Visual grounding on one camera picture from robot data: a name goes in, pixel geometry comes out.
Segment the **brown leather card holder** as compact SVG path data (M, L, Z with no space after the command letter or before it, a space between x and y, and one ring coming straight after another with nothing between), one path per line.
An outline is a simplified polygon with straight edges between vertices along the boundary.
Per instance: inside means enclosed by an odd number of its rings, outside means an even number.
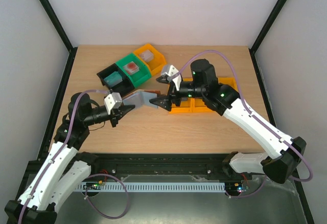
M159 90L137 89L123 98L124 105L134 105L134 109L148 106L158 109L157 105L150 103L150 100L157 98L161 92Z

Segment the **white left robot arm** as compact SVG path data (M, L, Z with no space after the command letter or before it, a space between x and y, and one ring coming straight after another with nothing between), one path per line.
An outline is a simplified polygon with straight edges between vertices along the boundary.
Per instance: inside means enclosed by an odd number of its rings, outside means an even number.
M68 104L68 113L57 129L51 150L33 181L17 200L5 206L13 223L55 223L64 202L75 188L87 179L96 166L97 156L79 149L89 136L89 127L119 120L135 108L125 105L119 93L101 91L100 106L89 96L91 91L76 93Z

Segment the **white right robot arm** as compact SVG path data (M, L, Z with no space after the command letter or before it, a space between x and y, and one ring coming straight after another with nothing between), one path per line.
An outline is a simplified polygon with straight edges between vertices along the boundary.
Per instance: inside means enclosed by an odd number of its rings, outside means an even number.
M242 128L264 149L263 153L233 152L223 166L223 174L233 179L240 173L267 175L272 181L283 184L302 161L306 142L292 138L267 122L240 93L216 77L215 68L206 59L191 63L192 80L184 81L176 67L167 64L156 80L169 85L167 94L150 100L167 111L180 106L183 98L201 99L205 106Z

